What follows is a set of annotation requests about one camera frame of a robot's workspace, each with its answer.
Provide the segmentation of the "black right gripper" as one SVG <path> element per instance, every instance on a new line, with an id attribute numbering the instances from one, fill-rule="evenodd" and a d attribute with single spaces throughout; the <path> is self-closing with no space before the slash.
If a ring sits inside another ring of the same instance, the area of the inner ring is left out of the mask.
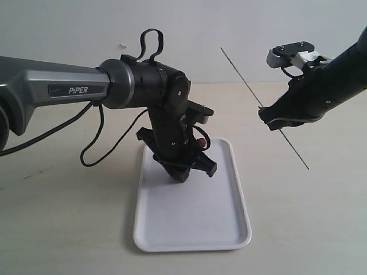
<path id="1" fill-rule="evenodd" d="M 290 85 L 277 102 L 258 112 L 271 131 L 319 120 L 326 112 L 358 94 L 358 62 L 332 61 Z"/>

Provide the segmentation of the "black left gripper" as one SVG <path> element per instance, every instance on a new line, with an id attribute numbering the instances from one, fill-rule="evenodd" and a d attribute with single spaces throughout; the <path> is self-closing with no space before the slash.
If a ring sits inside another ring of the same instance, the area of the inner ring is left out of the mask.
<path id="1" fill-rule="evenodd" d="M 217 163 L 198 145 L 193 129 L 204 135 L 207 145 L 210 145 L 209 136 L 196 124 L 188 125 L 185 112 L 176 116 L 162 107 L 150 107 L 148 113 L 153 129 L 141 128 L 136 136 L 148 146 L 153 159 L 170 176 L 174 170 L 182 172 L 182 178 L 177 182 L 187 180 L 191 169 L 205 171 L 211 178 L 217 171 Z"/>

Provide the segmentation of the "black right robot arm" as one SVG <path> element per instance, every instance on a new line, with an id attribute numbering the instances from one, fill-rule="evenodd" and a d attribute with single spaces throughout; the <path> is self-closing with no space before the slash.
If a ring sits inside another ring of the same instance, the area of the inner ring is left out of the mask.
<path id="1" fill-rule="evenodd" d="M 308 42 L 283 44 L 270 49 L 267 64 L 290 75 L 288 90 L 269 107 L 258 111 L 260 119 L 274 131 L 320 120 L 325 113 L 366 90 L 366 31 L 357 42 L 335 58 L 315 51 Z"/>

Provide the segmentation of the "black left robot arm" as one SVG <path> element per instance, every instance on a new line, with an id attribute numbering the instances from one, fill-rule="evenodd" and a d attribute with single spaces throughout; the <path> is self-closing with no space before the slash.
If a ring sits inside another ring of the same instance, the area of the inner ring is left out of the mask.
<path id="1" fill-rule="evenodd" d="M 86 102 L 99 109 L 143 108 L 151 128 L 141 128 L 136 136 L 174 180 L 184 182 L 191 170 L 213 176 L 217 164 L 205 155 L 210 138 L 200 144 L 193 135 L 213 111 L 190 101 L 189 91 L 184 72 L 130 56 L 106 60 L 95 68 L 1 57 L 1 155 L 27 148 L 61 129 L 56 126 L 6 148 L 10 133 L 24 134 L 36 108 Z"/>

